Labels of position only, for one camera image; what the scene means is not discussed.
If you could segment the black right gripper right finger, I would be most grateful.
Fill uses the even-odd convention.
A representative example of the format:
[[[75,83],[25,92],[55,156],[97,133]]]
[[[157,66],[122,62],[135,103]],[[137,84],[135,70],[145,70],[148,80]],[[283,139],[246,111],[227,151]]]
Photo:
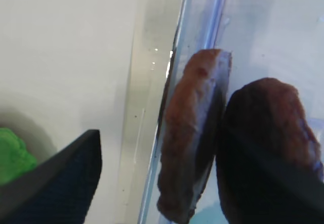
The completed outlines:
[[[217,178],[229,223],[323,223],[323,183],[231,130],[219,143]]]

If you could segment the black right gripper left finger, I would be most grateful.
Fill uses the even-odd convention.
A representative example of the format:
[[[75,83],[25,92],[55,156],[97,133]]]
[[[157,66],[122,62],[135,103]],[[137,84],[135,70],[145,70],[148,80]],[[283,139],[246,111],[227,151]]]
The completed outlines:
[[[1,186],[1,223],[84,223],[101,171],[100,131],[89,129],[34,170]]]

